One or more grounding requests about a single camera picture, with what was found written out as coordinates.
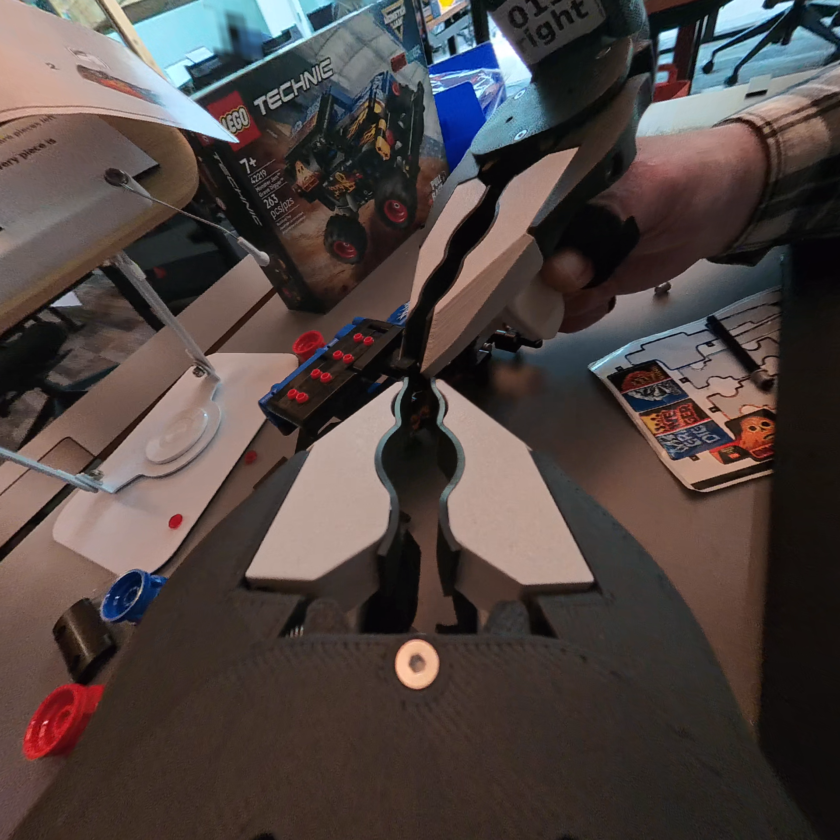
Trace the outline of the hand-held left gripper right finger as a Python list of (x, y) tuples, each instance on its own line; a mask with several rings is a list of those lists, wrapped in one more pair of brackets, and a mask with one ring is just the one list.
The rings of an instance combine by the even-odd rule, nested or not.
[(529, 446), (450, 385), (437, 398), (438, 568), (444, 588), (477, 611), (595, 582)]

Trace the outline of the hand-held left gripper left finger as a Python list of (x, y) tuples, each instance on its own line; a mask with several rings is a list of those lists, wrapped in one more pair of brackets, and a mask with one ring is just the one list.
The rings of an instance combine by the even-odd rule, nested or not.
[(310, 449), (250, 566), (258, 588), (362, 609), (369, 631), (410, 628), (410, 534), (385, 474), (406, 384), (380, 392)]

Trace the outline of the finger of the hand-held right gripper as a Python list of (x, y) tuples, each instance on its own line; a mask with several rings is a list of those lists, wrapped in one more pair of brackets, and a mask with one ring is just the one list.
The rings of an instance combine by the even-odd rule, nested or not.
[(543, 255), (529, 226), (577, 151), (546, 155), (516, 175), (500, 199), (491, 198), (488, 232), (434, 309), (422, 375), (436, 375), (504, 316), (532, 340), (548, 340), (559, 331), (564, 299), (538, 278)]
[(434, 309), (454, 285), (463, 262), (489, 230), (491, 188), (475, 178), (459, 183), (420, 248), (411, 306), (402, 334), (402, 367), (424, 362)]

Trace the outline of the brick-built toy truck model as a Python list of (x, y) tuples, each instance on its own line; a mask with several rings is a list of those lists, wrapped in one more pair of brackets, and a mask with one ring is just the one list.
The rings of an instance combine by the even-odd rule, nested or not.
[(434, 401), (427, 381), (441, 380), (458, 388), (488, 377), (488, 359), (494, 348), (516, 353), (521, 347), (538, 349), (543, 339), (529, 339), (502, 320), (460, 352), (436, 375), (402, 367), (403, 330), (408, 303), (386, 320), (355, 318), (345, 324), (325, 347), (300, 364), (259, 400), (266, 419), (283, 435), (298, 432), (296, 452), (311, 447), (328, 431), (383, 393), (386, 387), (408, 378), (408, 422), (411, 434), (436, 423), (445, 433), (445, 399)]

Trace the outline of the person's right forearm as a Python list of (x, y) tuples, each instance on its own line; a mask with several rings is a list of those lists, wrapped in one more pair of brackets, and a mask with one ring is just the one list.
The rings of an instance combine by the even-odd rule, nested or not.
[(839, 64), (717, 123), (743, 123), (768, 170), (749, 223), (719, 264), (754, 266), (768, 250), (839, 236)]

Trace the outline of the person's right hand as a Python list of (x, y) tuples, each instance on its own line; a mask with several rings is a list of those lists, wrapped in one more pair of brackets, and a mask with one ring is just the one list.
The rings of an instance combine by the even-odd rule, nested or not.
[(743, 122), (639, 138), (633, 164), (594, 200), (621, 219), (635, 218), (635, 249), (591, 289), (585, 286), (592, 263), (572, 248), (541, 268), (542, 282), (563, 295), (560, 331), (582, 331), (610, 312), (614, 298), (652, 289), (727, 251), (759, 204), (766, 156), (758, 135)]

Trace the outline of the blue storage bin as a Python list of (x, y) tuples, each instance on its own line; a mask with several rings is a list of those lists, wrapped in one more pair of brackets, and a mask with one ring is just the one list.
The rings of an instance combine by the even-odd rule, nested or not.
[(505, 41), (489, 41), (441, 60), (429, 74), (451, 172), (490, 116), (531, 80)]

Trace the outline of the sticker sheet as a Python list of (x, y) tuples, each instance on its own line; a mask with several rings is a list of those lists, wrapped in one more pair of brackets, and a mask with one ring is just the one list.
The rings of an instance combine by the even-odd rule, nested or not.
[(704, 319), (630, 343), (590, 365), (656, 455), (687, 488), (712, 491), (772, 473), (781, 288), (717, 311), (775, 377), (760, 391)]

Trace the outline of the white book stand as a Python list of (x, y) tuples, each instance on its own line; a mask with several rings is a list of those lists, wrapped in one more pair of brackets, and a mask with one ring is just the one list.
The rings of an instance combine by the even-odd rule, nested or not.
[[(122, 574), (158, 570), (250, 449), (264, 420), (257, 405), (273, 375), (291, 371), (283, 353), (209, 353), (217, 341), (272, 292), (253, 256), (243, 259), (180, 318), (173, 317), (143, 272), (118, 251), (149, 227), (147, 199), (108, 188), (68, 216), (46, 213), (2, 232), (2, 331), (114, 257), (116, 267), (156, 307), (166, 327), (162, 350), (143, 351), (120, 366), (70, 409), (70, 442), (100, 455), (135, 420), (143, 418), (99, 466), (95, 476), (73, 476), (40, 463), (41, 455), (13, 455), (17, 479), (24, 467), (70, 483), (53, 540)], [(180, 528), (169, 518), (183, 515)]]

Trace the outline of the blue toy wheel rim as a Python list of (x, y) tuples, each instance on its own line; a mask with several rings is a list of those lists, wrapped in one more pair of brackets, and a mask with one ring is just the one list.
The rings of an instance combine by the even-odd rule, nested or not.
[(126, 572), (111, 585), (101, 599), (101, 619), (106, 623), (139, 624), (166, 582), (167, 577), (145, 570)]

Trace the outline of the black office chair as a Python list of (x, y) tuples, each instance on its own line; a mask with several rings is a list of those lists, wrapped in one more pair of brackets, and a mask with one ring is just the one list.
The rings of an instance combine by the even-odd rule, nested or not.
[(838, 60), (838, 2), (732, 2), (700, 48), (694, 91), (781, 77)]

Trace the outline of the black axle rod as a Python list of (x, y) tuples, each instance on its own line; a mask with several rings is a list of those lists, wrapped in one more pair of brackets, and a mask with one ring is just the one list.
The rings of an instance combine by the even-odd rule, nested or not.
[(775, 377), (756, 362), (748, 351), (746, 351), (734, 335), (732, 335), (723, 323), (714, 315), (709, 315), (706, 320), (707, 330), (719, 340), (733, 358), (741, 365), (748, 374), (749, 380), (762, 392), (771, 392), (774, 389)]

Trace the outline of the black connector piece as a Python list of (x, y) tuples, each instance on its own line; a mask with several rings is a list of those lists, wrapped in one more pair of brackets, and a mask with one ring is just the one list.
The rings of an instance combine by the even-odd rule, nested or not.
[(87, 597), (73, 603), (57, 618), (52, 635), (71, 680), (79, 685), (90, 684), (118, 652), (109, 625)]

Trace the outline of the printed paper sheet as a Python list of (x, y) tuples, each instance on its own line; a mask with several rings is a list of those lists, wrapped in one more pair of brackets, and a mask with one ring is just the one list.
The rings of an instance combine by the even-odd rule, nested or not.
[(1, 128), (1, 226), (62, 218), (99, 199), (104, 172), (152, 171), (157, 160), (91, 114), (38, 115)]

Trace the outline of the instruction booklet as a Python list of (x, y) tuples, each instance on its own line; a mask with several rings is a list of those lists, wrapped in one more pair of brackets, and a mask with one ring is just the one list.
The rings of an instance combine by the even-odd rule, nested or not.
[(115, 40), (25, 3), (1, 2), (1, 121), (94, 113), (234, 144), (210, 113)]

